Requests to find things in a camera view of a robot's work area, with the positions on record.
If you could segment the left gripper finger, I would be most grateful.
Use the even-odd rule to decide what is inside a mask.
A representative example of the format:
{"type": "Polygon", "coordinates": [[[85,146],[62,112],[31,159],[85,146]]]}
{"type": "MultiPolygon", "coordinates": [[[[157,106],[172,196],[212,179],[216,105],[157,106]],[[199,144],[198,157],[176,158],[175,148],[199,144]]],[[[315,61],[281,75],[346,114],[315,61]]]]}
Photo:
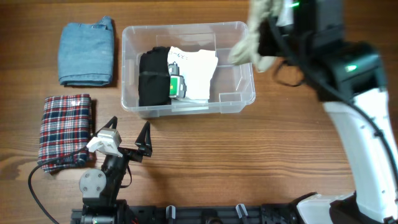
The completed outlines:
{"type": "Polygon", "coordinates": [[[146,122],[143,126],[140,134],[138,135],[135,145],[144,149],[152,149],[152,143],[150,138],[150,122],[146,122]]]}
{"type": "Polygon", "coordinates": [[[100,134],[114,134],[117,133],[118,118],[113,116],[99,131],[100,134]]]}

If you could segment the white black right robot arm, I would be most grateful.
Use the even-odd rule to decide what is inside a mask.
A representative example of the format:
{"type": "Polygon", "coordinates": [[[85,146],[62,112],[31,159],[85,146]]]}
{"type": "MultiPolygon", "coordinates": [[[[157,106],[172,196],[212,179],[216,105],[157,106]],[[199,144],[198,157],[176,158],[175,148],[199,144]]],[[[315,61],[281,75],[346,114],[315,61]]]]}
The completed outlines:
{"type": "Polygon", "coordinates": [[[260,23],[259,54],[302,71],[335,125],[355,184],[346,195],[298,199],[299,222],[396,223],[397,145],[378,51],[345,39],[341,1],[271,1],[260,23]]]}

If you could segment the black cloth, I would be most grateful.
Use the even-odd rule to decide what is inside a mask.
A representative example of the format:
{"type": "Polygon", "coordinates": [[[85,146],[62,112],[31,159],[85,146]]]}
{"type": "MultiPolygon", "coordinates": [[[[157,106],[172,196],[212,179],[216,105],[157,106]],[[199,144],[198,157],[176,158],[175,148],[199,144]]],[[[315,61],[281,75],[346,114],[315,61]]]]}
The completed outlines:
{"type": "Polygon", "coordinates": [[[154,47],[143,53],[139,63],[139,106],[169,105],[170,75],[167,58],[170,47],[154,47]]]}

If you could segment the clear plastic storage bin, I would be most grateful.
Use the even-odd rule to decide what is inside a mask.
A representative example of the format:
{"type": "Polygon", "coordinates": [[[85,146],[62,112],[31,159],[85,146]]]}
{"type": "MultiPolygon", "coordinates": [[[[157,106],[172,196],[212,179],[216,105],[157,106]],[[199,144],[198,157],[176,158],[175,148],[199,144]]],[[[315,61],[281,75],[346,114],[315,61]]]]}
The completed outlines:
{"type": "Polygon", "coordinates": [[[252,65],[232,65],[233,46],[248,35],[241,21],[162,26],[129,26],[122,34],[121,105],[141,118],[183,114],[238,113],[256,99],[252,65]],[[207,103],[173,101],[163,106],[139,106],[139,61],[158,46],[174,46],[186,52],[213,50],[218,64],[210,82],[207,103]]]}

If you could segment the cream cloth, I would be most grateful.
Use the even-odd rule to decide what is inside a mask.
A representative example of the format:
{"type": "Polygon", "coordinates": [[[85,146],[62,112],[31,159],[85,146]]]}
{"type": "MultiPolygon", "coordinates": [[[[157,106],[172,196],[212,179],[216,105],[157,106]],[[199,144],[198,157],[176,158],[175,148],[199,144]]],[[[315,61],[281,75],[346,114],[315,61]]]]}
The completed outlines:
{"type": "Polygon", "coordinates": [[[260,56],[258,53],[261,23],[269,15],[279,14],[283,0],[250,0],[248,13],[248,34],[231,49],[228,62],[233,65],[252,63],[257,72],[266,72],[274,63],[273,56],[260,56]]]}

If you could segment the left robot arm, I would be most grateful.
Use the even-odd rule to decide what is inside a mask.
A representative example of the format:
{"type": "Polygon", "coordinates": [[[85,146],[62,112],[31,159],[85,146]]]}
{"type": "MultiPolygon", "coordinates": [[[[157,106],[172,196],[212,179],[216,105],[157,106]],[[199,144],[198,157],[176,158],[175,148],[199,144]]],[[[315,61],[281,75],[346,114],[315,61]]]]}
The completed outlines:
{"type": "Polygon", "coordinates": [[[100,169],[89,169],[80,178],[83,208],[72,211],[71,223],[138,223],[138,217],[130,209],[126,200],[119,200],[123,178],[131,174],[129,163],[142,162],[152,155],[150,122],[146,122],[139,133],[135,145],[137,149],[121,147],[122,142],[117,127],[118,118],[113,117],[97,131],[86,147],[89,152],[104,154],[105,160],[100,169]]]}

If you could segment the white printed t-shirt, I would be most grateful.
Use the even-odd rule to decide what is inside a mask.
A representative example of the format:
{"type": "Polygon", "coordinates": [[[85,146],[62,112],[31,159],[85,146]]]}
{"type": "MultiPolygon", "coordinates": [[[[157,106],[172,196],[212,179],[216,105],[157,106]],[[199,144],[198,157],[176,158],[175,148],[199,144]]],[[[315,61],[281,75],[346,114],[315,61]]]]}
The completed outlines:
{"type": "Polygon", "coordinates": [[[208,101],[211,79],[217,64],[215,51],[201,49],[197,52],[185,52],[178,47],[171,47],[167,56],[169,97],[180,101],[208,101]]]}

